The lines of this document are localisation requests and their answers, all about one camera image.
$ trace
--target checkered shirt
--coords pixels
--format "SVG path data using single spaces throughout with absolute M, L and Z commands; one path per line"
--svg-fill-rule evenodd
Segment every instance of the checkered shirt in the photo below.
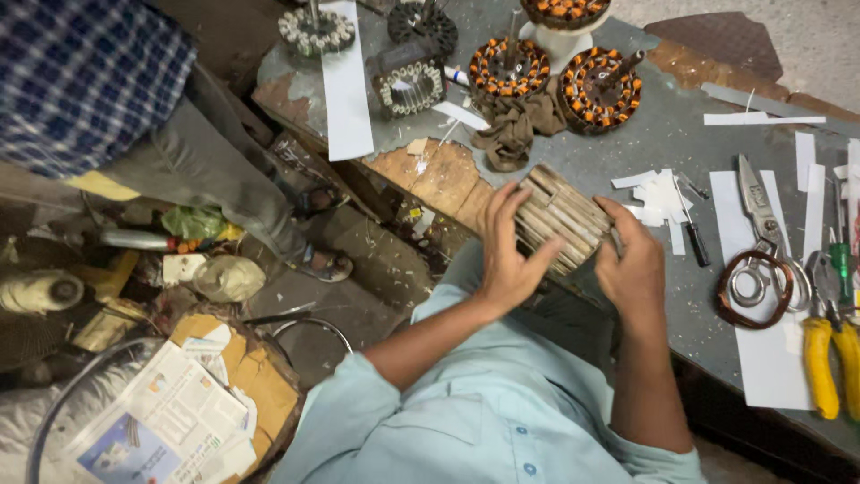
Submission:
M 140 0 L 2 0 L 0 161 L 99 168 L 170 117 L 196 55 Z

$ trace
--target sandal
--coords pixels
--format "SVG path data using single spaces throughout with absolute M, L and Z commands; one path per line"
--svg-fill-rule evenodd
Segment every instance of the sandal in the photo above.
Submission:
M 313 208 L 310 203 L 310 195 L 314 192 L 319 191 L 324 192 L 329 197 L 330 202 L 325 207 Z M 338 189 L 331 185 L 302 192 L 299 197 L 301 200 L 301 206 L 297 207 L 296 210 L 293 212 L 293 216 L 298 220 L 308 220 L 310 217 L 313 217 L 317 214 L 321 214 L 326 210 L 339 208 L 350 200 L 349 195 L 342 195 Z
M 323 282 L 340 282 L 349 277 L 353 272 L 353 261 L 346 256 L 337 254 L 328 254 L 322 251 L 315 251 L 315 254 L 323 254 L 328 258 L 325 266 L 320 270 L 314 270 L 310 267 L 309 262 L 299 267 L 303 273 L 308 276 L 314 276 Z

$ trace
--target hand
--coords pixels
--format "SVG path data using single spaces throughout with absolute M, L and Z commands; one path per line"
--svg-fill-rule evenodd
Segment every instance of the hand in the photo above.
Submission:
M 531 196 L 531 189 L 517 190 L 508 183 L 495 192 L 478 217 L 483 238 L 484 271 L 481 287 L 473 299 L 482 301 L 498 319 L 525 301 L 544 277 L 546 270 L 564 247 L 564 238 L 555 235 L 530 258 L 517 252 L 513 215 Z
M 594 268 L 600 288 L 615 304 L 625 324 L 652 325 L 652 321 L 665 324 L 666 272 L 662 244 L 627 208 L 602 196 L 595 196 L 594 201 L 615 219 L 623 245 L 620 258 L 611 241 L 600 247 Z

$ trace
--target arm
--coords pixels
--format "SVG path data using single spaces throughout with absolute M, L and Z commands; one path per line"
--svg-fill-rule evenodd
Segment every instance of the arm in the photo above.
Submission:
M 478 221 L 484 243 L 481 287 L 466 301 L 374 345 L 365 357 L 395 387 L 409 388 L 448 351 L 525 301 L 564 242 L 556 236 L 526 259 L 517 252 L 513 215 L 530 195 L 509 183 L 497 191 Z
M 630 211 L 606 198 L 595 201 L 615 219 L 623 245 L 619 257 L 612 244 L 603 244 L 595 267 L 623 330 L 611 427 L 635 444 L 691 452 L 669 360 L 662 246 Z

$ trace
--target white stand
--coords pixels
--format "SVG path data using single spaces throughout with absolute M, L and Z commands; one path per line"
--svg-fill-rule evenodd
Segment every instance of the white stand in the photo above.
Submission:
M 555 30 L 528 22 L 519 30 L 519 38 L 533 40 L 546 51 L 550 56 L 550 74 L 556 75 L 576 54 L 594 47 L 591 32 L 606 22 L 611 8 L 612 3 L 595 23 L 576 30 Z

